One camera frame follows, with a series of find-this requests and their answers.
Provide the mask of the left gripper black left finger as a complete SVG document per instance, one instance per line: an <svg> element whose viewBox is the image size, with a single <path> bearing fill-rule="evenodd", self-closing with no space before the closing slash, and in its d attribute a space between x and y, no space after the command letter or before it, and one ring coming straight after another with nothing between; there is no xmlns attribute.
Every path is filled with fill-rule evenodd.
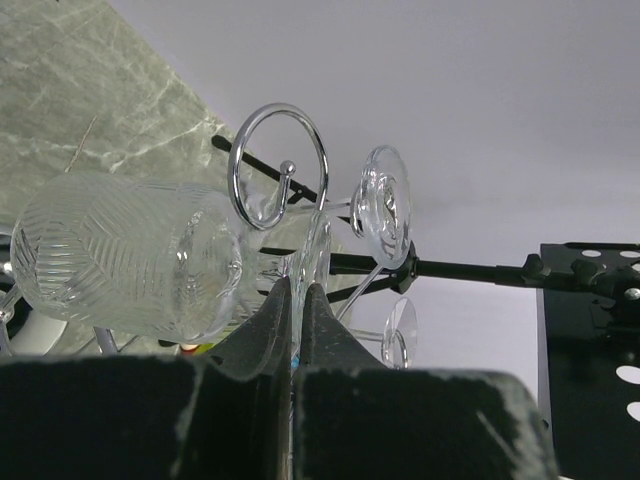
<svg viewBox="0 0 640 480"><path fill-rule="evenodd" d="M291 284L197 356L5 357L5 479L282 479Z"/></svg>

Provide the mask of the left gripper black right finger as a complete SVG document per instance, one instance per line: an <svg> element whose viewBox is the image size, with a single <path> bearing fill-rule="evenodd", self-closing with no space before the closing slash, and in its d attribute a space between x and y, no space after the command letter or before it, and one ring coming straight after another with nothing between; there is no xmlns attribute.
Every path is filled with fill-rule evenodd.
<svg viewBox="0 0 640 480"><path fill-rule="evenodd" d="M294 377L296 479L555 479L549 432L506 372L395 370L311 286Z"/></svg>

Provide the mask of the clear wine glass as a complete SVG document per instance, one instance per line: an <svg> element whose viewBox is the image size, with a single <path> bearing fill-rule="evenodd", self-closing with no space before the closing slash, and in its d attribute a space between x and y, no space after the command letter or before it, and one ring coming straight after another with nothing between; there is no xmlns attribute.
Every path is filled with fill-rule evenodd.
<svg viewBox="0 0 640 480"><path fill-rule="evenodd" d="M388 368L406 370L413 365L418 344L418 321L412 301L401 297L388 316L382 333L349 328L358 340L378 343L380 360Z"/></svg>

